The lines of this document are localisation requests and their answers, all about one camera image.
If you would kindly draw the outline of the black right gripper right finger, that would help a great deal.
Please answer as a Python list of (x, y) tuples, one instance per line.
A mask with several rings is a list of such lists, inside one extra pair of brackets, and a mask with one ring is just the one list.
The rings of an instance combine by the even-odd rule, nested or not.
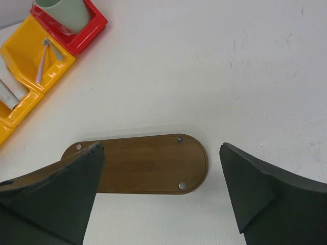
[(326, 184), (230, 143), (219, 151), (239, 232), (247, 244), (326, 244)]

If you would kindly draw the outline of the white toothpaste tube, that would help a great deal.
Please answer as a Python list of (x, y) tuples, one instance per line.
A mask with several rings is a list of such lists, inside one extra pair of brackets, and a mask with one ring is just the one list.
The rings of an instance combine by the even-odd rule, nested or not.
[(13, 110), (28, 92), (28, 89), (14, 78), (1, 57), (1, 102)]

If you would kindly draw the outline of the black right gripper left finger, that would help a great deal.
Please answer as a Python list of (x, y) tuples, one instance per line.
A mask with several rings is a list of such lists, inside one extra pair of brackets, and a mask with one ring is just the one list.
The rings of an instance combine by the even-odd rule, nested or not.
[(83, 244), (104, 163), (104, 147), (96, 142), (2, 181), (1, 244)]

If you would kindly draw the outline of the pale green cup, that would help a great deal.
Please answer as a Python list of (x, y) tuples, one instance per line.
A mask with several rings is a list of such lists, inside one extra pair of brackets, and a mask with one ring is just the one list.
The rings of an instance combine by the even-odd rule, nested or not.
[(78, 34), (91, 20), (83, 0), (35, 0), (34, 3), (74, 34)]

